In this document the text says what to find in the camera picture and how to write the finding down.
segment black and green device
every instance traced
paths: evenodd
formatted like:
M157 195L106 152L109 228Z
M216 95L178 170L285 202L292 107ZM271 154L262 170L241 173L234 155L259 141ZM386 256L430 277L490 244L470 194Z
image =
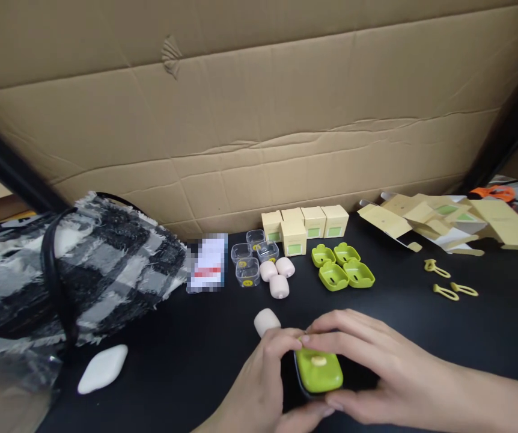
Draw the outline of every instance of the black and green device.
M320 399L343 386L343 371L337 355L303 348L294 352L297 379L308 399Z

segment yellow box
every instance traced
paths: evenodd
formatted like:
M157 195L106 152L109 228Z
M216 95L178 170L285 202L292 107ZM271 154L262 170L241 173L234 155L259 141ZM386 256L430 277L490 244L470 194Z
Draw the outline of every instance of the yellow box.
M284 209L281 211L281 215L283 216L283 221L301 221L302 224L305 224L303 212L301 212L301 209L298 207Z
M287 257L301 256L307 251L307 232L301 221L283 221L283 252Z
M323 237L340 238L345 235L345 228L349 219L349 214L345 209L341 205L336 204L335 206L322 206L321 210L327 217Z
M273 242L281 242L281 221L283 217L280 211L262 213L261 220L263 222L263 231L265 232L265 239Z
M327 217L319 206L302 207L303 217L305 218L305 231L307 239L322 238L325 231Z

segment black table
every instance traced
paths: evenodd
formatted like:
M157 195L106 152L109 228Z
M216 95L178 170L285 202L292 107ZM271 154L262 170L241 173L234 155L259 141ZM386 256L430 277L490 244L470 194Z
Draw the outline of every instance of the black table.
M229 247L244 241L244 233L231 235ZM350 217L345 237L313 239L307 249L319 243L333 248L343 241L374 272L377 281L371 289L327 291L307 255L291 258L297 269L289 279L291 294L276 300L267 284L239 287L229 262L221 292L188 295L182 286L156 311L99 346L77 349L57 380L61 394L38 431L190 431L221 403L256 347L253 318L266 307L283 327L303 329L323 313L351 308L385 321L438 357L518 379L518 251L501 250L490 241L483 257L450 255L419 237L424 248L413 253L357 214ZM451 273L451 280L423 270L423 261L432 258ZM431 291L434 283L448 286L449 281L473 287L480 295L462 295L453 302ZM78 395L78 381L93 355L121 343L129 346L129 354L117 380ZM290 408L303 400L285 362L285 406ZM345 373L357 371L354 367ZM334 414L318 431L409 430L363 426Z

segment fingernail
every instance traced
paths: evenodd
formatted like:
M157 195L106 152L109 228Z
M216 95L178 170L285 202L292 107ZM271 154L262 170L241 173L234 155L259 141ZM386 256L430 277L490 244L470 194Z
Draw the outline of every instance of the fingernail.
M343 412L343 406L341 406L338 402L330 400L326 403L328 406L331 406L333 409L338 410L339 412Z

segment plaid fabric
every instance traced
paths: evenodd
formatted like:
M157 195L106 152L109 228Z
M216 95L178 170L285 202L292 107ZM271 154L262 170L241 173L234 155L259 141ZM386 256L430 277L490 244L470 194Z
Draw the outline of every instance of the plaid fabric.
M57 228L56 263L77 309L78 344L99 343L187 280L187 249L154 220L93 192L76 205ZM0 352L65 338L41 274L50 221L0 235Z

